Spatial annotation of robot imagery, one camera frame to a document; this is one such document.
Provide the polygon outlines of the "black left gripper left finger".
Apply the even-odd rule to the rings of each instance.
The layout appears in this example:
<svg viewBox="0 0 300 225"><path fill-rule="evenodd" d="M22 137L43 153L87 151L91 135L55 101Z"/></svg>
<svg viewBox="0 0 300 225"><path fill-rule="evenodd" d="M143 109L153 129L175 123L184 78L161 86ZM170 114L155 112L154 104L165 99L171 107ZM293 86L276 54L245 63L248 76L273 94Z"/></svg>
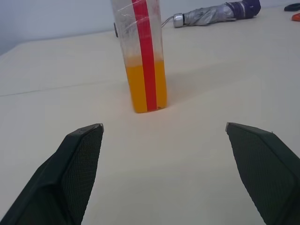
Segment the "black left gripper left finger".
<svg viewBox="0 0 300 225"><path fill-rule="evenodd" d="M68 134L32 175L0 225L81 225L103 133L99 123Z"/></svg>

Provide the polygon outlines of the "folded silver purple umbrella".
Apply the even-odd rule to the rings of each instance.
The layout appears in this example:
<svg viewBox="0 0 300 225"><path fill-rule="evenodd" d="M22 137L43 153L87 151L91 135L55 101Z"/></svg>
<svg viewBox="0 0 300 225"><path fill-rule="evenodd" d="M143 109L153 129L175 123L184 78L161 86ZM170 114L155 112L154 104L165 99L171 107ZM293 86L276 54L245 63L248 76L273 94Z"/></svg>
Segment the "folded silver purple umbrella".
<svg viewBox="0 0 300 225"><path fill-rule="evenodd" d="M251 19L257 16L260 10L260 0L226 2L217 6L195 9L187 13L174 14L164 21L161 26L164 27L170 20L172 20L174 28L181 28Z"/></svg>

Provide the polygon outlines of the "plastic bottle with orange liquid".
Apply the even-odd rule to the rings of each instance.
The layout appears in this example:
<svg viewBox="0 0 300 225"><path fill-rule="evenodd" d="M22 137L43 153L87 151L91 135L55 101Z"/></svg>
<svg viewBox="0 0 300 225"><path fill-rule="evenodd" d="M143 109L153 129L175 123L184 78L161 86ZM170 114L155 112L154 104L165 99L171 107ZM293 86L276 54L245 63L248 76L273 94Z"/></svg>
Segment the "plastic bottle with orange liquid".
<svg viewBox="0 0 300 225"><path fill-rule="evenodd" d="M133 108L147 113L167 106L159 0L110 0Z"/></svg>

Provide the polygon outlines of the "black handled scissors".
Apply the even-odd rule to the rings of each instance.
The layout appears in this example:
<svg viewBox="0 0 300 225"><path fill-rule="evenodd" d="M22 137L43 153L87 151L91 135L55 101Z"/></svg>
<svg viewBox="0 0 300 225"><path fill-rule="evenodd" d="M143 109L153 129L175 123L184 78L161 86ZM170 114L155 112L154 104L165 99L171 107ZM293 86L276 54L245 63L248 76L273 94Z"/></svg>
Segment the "black handled scissors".
<svg viewBox="0 0 300 225"><path fill-rule="evenodd" d="M286 11L286 12L300 11L300 3L290 4L284 8L284 11Z"/></svg>

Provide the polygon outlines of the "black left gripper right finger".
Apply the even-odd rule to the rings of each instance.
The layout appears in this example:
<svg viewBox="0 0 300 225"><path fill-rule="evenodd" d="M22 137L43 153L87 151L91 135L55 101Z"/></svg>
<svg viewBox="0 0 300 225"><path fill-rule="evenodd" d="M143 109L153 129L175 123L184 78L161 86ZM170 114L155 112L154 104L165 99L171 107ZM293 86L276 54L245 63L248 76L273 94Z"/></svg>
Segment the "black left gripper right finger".
<svg viewBox="0 0 300 225"><path fill-rule="evenodd" d="M300 225L300 158L274 133L229 122L241 181L266 225Z"/></svg>

